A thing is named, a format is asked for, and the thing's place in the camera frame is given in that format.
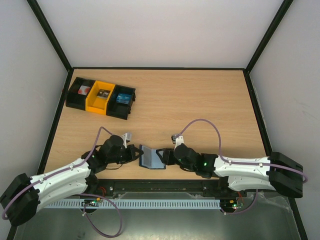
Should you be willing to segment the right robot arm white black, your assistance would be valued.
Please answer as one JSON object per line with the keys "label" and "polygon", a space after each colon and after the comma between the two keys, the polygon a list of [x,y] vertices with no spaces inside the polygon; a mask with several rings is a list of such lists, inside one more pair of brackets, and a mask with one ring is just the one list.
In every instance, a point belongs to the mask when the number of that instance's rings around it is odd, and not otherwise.
{"label": "right robot arm white black", "polygon": [[155,151],[167,166],[205,179],[221,178],[218,191],[229,196],[246,190],[270,190],[289,198],[303,196],[303,166],[280,152],[260,158],[232,158],[217,154],[198,153],[185,144]]}

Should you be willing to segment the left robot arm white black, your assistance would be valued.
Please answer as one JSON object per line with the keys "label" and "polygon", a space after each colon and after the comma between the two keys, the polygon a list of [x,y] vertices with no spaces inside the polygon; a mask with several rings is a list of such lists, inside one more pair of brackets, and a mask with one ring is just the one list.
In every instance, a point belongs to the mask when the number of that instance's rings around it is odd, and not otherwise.
{"label": "left robot arm white black", "polygon": [[124,165],[137,160],[143,151],[118,135],[95,145],[75,161],[47,173],[17,175],[0,197],[2,218],[20,226],[49,204],[61,199],[92,194],[98,185],[97,173],[109,164]]}

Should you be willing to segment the blue leather card holder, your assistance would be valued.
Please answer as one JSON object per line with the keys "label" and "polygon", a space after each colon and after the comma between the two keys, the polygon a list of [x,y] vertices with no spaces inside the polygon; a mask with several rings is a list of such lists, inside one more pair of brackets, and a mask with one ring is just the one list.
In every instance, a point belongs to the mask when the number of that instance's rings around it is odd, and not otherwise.
{"label": "blue leather card holder", "polygon": [[156,153],[156,149],[140,145],[139,149],[143,154],[139,157],[139,166],[149,170],[165,170],[166,165],[162,163],[160,157]]}

